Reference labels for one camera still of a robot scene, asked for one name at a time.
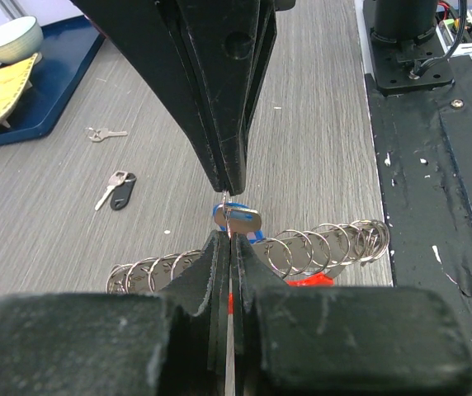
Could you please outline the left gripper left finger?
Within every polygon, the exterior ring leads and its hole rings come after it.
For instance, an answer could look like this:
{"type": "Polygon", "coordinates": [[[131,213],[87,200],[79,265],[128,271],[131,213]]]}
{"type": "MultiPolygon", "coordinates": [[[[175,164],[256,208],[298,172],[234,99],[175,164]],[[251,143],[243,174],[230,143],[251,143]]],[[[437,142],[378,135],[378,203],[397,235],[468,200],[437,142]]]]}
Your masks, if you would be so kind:
{"type": "Polygon", "coordinates": [[[230,241],[154,294],[0,299],[0,395],[221,395],[230,241]]]}

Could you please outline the black tagged key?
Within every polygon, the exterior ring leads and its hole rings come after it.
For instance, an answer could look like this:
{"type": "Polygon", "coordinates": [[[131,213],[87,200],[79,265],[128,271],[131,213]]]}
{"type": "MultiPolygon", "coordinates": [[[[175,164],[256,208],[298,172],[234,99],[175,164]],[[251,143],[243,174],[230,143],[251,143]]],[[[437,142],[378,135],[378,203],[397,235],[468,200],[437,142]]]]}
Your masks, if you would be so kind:
{"type": "Polygon", "coordinates": [[[102,198],[96,203],[94,210],[98,211],[106,202],[112,210],[122,210],[130,202],[137,177],[132,172],[115,171],[109,178],[102,198]]]}

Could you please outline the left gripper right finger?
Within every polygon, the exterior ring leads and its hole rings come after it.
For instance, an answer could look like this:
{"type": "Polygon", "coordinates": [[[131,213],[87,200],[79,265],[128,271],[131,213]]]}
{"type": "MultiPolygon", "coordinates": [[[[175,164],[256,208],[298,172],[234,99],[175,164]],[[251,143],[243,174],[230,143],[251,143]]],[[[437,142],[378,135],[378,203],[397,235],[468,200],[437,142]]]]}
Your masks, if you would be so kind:
{"type": "Polygon", "coordinates": [[[468,395],[472,354],[430,290],[287,285],[230,242],[238,395],[468,395]]]}

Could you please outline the blue tagged key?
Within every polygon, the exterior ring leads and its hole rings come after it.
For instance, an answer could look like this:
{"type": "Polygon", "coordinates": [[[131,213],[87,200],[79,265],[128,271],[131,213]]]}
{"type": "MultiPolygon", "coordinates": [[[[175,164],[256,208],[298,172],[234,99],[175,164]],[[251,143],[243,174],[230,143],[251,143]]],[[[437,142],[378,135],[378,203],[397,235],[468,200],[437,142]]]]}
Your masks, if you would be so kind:
{"type": "Polygon", "coordinates": [[[212,216],[221,231],[226,231],[229,226],[232,233],[244,234],[250,243],[258,243],[264,239],[260,213],[246,205],[236,202],[218,204],[214,207],[212,216]]]}

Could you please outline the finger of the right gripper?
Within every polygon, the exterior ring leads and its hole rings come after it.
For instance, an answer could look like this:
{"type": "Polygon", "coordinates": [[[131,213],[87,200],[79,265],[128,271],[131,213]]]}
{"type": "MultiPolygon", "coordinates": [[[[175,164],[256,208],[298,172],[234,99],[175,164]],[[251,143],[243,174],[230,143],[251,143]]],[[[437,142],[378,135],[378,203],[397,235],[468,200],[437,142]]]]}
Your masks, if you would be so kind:
{"type": "Polygon", "coordinates": [[[276,38],[273,1],[180,1],[192,92],[185,134],[215,191],[244,192],[248,135],[276,38]]]}
{"type": "Polygon", "coordinates": [[[167,23],[177,18],[174,1],[75,1],[84,16],[126,57],[191,143],[210,184],[224,190],[205,117],[196,104],[176,42],[167,23]]]}

